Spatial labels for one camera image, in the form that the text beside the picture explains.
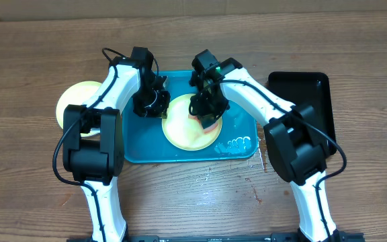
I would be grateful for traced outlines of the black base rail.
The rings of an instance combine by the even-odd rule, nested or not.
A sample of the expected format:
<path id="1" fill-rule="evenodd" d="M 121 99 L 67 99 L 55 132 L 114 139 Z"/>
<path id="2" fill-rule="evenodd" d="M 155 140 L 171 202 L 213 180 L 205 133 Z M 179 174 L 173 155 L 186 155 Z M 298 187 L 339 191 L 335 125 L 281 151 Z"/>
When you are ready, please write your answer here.
<path id="1" fill-rule="evenodd" d="M 67 239 L 67 242 L 92 242 L 91 237 L 86 239 Z M 123 241 L 129 242 L 299 242 L 308 241 L 301 232 L 297 233 L 272 233 L 262 236 L 229 236 L 229 237 L 158 237 L 157 235 L 129 236 Z M 363 233 L 338 232 L 333 241 L 339 242 L 365 242 Z"/>

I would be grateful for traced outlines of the orange sponge with green scourer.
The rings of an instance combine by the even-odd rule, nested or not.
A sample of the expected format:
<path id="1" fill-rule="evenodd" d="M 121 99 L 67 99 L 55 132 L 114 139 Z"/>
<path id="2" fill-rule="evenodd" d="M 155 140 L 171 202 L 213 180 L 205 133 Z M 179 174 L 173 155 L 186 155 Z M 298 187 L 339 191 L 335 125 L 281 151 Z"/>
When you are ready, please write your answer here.
<path id="1" fill-rule="evenodd" d="M 212 132 L 218 126 L 217 121 L 209 117 L 198 117 L 189 114 L 188 118 L 197 121 L 200 124 L 204 134 Z"/>

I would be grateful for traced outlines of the green plate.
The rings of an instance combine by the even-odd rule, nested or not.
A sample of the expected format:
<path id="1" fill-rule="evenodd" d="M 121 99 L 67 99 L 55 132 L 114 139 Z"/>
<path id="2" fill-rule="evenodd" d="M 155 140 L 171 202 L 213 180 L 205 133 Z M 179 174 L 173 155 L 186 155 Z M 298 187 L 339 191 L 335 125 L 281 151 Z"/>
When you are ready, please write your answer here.
<path id="1" fill-rule="evenodd" d="M 96 81 L 82 81 L 69 87 L 59 98 L 56 105 L 56 120 L 63 128 L 63 114 L 69 104 L 81 105 L 100 88 L 101 83 Z"/>
<path id="2" fill-rule="evenodd" d="M 185 151 L 199 151 L 209 147 L 222 130 L 222 119 L 210 133 L 204 134 L 200 124 L 188 118 L 190 97 L 193 93 L 180 95 L 170 101 L 167 117 L 162 119 L 162 129 L 167 140 L 177 148 Z"/>

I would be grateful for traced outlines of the black rectangular tray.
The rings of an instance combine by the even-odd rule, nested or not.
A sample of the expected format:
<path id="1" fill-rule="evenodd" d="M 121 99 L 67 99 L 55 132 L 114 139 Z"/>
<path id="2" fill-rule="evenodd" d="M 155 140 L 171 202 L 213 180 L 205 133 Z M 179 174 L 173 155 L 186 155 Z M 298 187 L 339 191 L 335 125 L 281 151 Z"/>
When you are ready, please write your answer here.
<path id="1" fill-rule="evenodd" d="M 268 89 L 295 106 L 312 106 L 318 122 L 314 127 L 336 139 L 329 78 L 321 72 L 283 72 L 269 74 Z"/>

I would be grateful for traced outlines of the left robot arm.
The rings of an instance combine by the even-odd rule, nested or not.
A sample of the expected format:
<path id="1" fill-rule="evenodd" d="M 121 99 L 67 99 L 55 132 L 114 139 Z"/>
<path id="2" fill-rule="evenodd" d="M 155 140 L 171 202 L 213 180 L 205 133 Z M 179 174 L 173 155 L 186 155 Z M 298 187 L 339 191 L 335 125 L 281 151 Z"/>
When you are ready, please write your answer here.
<path id="1" fill-rule="evenodd" d="M 81 187 L 93 225 L 90 241 L 127 241 L 118 176 L 124 164 L 122 112 L 128 102 L 141 118 L 166 118 L 170 94 L 153 54 L 135 47 L 130 56 L 108 58 L 109 73 L 85 102 L 69 104 L 63 112 L 63 134 L 54 155 L 72 173 L 72 186 Z"/>

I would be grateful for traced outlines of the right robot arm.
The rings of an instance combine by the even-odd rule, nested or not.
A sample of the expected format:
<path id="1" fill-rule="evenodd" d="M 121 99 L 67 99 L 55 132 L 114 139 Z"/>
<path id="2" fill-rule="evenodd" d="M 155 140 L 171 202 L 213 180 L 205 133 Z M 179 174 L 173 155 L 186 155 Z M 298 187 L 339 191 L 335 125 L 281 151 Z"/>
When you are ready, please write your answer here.
<path id="1" fill-rule="evenodd" d="M 341 234 L 331 217 L 325 182 L 329 145 L 309 105 L 295 105 L 252 78 L 233 58 L 220 62 L 209 51 L 191 63 L 189 84 L 198 93 L 190 101 L 189 114 L 207 130 L 234 102 L 263 126 L 269 161 L 279 177 L 292 188 L 299 212 L 300 238 L 307 241 L 339 241 Z"/>

